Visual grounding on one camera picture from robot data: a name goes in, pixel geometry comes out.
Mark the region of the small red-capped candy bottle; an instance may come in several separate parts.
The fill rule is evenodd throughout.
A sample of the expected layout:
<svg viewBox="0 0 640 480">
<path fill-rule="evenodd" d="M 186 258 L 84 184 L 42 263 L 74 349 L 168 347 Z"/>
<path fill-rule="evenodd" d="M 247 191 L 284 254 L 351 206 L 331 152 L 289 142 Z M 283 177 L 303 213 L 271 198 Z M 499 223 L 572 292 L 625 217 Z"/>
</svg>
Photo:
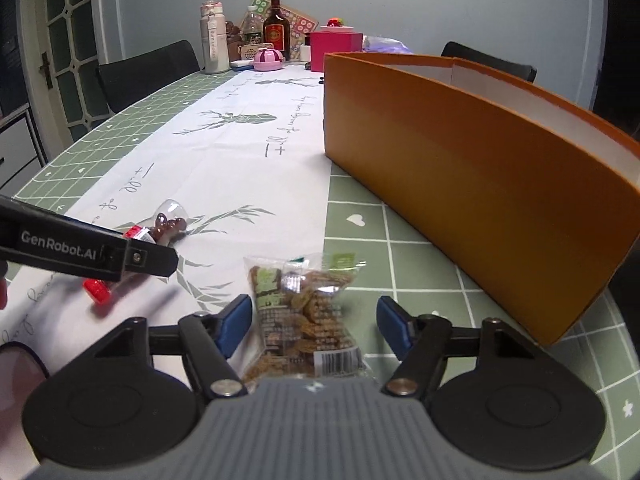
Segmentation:
<svg viewBox="0 0 640 480">
<path fill-rule="evenodd" d="M 174 243 L 186 235 L 189 221 L 186 210 L 175 200 L 165 200 L 151 218 L 135 223 L 124 233 L 132 243 L 125 270 L 114 281 L 87 278 L 82 288 L 98 308 L 114 304 L 120 290 L 144 276 L 169 278 L 178 268 Z"/>
</svg>

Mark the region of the brown biscuit snack packet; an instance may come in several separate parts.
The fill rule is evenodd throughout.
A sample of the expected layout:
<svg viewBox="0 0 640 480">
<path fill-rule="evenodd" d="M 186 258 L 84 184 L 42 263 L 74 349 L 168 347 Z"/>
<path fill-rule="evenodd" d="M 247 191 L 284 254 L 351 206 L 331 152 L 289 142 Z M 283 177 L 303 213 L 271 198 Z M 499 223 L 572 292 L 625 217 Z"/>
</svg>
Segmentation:
<svg viewBox="0 0 640 480">
<path fill-rule="evenodd" d="M 262 337 L 243 380 L 346 378 L 364 373 L 362 352 L 347 328 L 344 291 L 366 262 L 353 252 L 316 252 L 294 259 L 249 256 L 248 284 Z"/>
</svg>

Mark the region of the white drawer cabinet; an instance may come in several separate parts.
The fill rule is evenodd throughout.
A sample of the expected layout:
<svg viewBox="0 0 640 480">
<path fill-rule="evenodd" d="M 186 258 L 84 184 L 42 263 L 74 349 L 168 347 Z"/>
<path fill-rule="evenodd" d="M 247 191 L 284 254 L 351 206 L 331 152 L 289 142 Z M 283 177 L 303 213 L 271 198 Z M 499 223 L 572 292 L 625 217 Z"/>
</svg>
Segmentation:
<svg viewBox="0 0 640 480">
<path fill-rule="evenodd" d="M 0 185 L 4 196 L 15 195 L 46 164 L 46 154 L 27 105 L 1 119 L 0 156 Z"/>
</svg>

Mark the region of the glass panel door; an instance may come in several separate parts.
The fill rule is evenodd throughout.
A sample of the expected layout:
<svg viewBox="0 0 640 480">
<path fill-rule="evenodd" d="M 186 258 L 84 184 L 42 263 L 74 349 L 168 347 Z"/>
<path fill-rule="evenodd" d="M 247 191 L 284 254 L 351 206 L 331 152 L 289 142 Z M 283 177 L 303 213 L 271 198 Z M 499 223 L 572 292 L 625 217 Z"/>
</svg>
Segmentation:
<svg viewBox="0 0 640 480">
<path fill-rule="evenodd" d="M 111 116 L 96 79 L 92 0 L 17 0 L 29 104 L 50 153 Z"/>
</svg>

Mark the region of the black chair left side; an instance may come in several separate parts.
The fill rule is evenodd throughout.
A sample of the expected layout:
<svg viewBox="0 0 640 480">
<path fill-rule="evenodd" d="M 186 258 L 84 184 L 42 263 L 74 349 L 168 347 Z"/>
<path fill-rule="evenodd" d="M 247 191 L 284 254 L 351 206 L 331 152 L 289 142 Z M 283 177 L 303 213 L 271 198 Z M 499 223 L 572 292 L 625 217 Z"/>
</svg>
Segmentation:
<svg viewBox="0 0 640 480">
<path fill-rule="evenodd" d="M 141 101 L 173 82 L 200 70 L 188 40 L 146 52 L 133 58 L 99 64 L 96 69 L 100 88 L 114 113 Z"/>
</svg>

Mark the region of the black chair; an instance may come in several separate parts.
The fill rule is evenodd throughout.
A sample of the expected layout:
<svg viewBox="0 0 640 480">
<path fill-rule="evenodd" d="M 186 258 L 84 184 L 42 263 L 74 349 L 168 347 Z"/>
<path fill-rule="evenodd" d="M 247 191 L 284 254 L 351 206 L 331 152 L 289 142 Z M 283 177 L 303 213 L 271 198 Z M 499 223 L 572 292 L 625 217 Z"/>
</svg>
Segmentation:
<svg viewBox="0 0 640 480">
<path fill-rule="evenodd" d="M 500 70 L 500 72 L 524 79 L 528 82 L 534 82 L 537 76 L 537 70 L 534 66 L 518 64 L 503 60 L 502 58 L 496 58 L 495 56 L 475 50 L 465 46 L 464 44 L 458 44 L 455 41 L 448 41 L 445 44 L 445 47 L 442 48 L 442 53 L 440 55 L 444 58 L 461 58 L 465 61 L 484 65 L 493 68 L 494 70 Z"/>
<path fill-rule="evenodd" d="M 96 69 L 100 88 L 114 113 L 141 101 L 173 82 L 200 70 L 188 40 L 146 52 L 133 58 L 99 64 Z"/>
</svg>

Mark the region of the orange cardboard box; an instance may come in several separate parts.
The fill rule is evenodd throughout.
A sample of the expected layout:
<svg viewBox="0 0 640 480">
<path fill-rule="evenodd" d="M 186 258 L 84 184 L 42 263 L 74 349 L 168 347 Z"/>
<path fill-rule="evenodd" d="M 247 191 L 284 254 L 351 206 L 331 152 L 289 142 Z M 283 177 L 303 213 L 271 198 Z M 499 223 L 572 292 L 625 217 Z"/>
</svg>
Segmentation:
<svg viewBox="0 0 640 480">
<path fill-rule="evenodd" d="M 326 154 L 537 342 L 555 344 L 639 238 L 639 147 L 596 115 L 460 58 L 333 53 Z"/>
</svg>

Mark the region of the white tall water bottle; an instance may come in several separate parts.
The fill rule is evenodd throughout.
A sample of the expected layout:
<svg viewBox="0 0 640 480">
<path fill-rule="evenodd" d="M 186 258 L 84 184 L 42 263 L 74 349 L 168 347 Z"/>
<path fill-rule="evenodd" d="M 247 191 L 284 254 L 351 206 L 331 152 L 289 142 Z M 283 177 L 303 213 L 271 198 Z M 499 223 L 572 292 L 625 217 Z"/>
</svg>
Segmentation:
<svg viewBox="0 0 640 480">
<path fill-rule="evenodd" d="M 220 1 L 206 0 L 201 5 L 200 29 L 204 73 L 219 74 L 230 70 L 226 18 Z"/>
</svg>

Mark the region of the pink round container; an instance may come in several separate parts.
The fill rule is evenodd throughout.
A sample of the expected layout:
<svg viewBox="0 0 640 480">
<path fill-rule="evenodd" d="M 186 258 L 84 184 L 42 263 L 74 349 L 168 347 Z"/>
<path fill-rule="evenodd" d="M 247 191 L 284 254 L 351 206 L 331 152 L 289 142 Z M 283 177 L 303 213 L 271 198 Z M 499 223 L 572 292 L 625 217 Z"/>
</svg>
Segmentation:
<svg viewBox="0 0 640 480">
<path fill-rule="evenodd" d="M 274 72 L 280 70 L 284 64 L 284 56 L 275 48 L 263 48 L 256 52 L 253 68 L 256 72 Z"/>
</svg>

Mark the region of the dark liquor bottle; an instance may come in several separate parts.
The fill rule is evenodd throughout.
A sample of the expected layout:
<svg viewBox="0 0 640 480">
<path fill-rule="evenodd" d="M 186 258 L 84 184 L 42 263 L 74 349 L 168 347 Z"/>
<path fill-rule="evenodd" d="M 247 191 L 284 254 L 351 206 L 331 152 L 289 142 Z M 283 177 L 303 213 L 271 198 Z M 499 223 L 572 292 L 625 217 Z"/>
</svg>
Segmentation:
<svg viewBox="0 0 640 480">
<path fill-rule="evenodd" d="M 271 42 L 280 51 L 285 61 L 291 59 L 290 22 L 283 15 L 281 0 L 270 0 L 269 15 L 262 23 L 265 42 Z"/>
</svg>

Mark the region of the magenta gift box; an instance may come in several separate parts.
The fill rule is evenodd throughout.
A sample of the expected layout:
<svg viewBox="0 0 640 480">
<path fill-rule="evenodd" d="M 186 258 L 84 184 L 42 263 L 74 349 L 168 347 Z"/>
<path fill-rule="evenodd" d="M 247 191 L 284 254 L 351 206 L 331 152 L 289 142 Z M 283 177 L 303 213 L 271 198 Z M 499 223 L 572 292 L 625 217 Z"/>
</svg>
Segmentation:
<svg viewBox="0 0 640 480">
<path fill-rule="evenodd" d="M 324 72 L 324 57 L 331 53 L 360 52 L 363 34 L 349 26 L 323 26 L 310 33 L 310 70 Z"/>
</svg>

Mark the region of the colourful game board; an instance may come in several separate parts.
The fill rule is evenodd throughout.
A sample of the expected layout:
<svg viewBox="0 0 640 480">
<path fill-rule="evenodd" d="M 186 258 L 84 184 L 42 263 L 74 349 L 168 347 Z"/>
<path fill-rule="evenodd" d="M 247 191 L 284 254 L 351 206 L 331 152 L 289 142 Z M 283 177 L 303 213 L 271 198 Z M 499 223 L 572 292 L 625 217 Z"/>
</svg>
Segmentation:
<svg viewBox="0 0 640 480">
<path fill-rule="evenodd" d="M 257 6 L 257 14 L 263 23 L 270 10 L 270 0 L 252 0 L 250 6 Z M 318 27 L 319 22 L 307 14 L 284 6 L 281 3 L 282 13 L 290 22 L 291 32 L 291 59 L 300 60 L 300 49 L 305 45 L 306 38 Z"/>
</svg>

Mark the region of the black chair right side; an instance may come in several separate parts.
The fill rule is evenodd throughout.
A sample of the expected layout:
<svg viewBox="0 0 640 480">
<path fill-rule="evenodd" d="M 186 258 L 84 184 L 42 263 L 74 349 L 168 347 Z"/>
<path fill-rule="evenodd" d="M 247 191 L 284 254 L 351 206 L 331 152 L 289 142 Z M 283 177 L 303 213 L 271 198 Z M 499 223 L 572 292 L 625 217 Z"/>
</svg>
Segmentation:
<svg viewBox="0 0 640 480">
<path fill-rule="evenodd" d="M 502 58 L 496 58 L 495 56 L 475 50 L 465 46 L 464 44 L 458 44 L 455 41 L 448 41 L 445 44 L 445 47 L 442 48 L 442 53 L 440 55 L 444 58 L 461 58 L 465 61 L 484 65 L 493 68 L 494 70 L 500 70 L 500 72 L 524 79 L 528 82 L 534 82 L 537 76 L 537 70 L 534 66 L 518 64 L 503 60 Z"/>
</svg>

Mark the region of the purple tissue pack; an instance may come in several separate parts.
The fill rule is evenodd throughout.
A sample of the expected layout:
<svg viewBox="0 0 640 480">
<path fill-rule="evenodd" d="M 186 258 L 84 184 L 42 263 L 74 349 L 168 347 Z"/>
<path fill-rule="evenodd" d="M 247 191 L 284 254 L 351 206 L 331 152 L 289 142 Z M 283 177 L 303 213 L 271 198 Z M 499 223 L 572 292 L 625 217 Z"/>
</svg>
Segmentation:
<svg viewBox="0 0 640 480">
<path fill-rule="evenodd" d="M 362 43 L 364 52 L 411 54 L 412 51 L 400 40 L 379 36 L 364 36 Z"/>
</svg>

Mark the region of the plate with toy fruit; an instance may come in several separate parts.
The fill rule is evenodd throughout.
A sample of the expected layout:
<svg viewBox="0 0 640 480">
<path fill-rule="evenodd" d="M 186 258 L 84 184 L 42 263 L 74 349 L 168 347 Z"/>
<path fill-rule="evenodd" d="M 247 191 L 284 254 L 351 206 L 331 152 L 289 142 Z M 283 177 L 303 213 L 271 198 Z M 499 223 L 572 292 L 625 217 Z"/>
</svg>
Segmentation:
<svg viewBox="0 0 640 480">
<path fill-rule="evenodd" d="M 320 29 L 322 32 L 336 32 L 337 34 L 341 34 L 342 32 L 344 32 L 344 34 L 349 34 L 354 30 L 352 26 L 346 25 L 344 20 L 337 16 L 330 18 L 325 25 L 320 27 Z"/>
</svg>

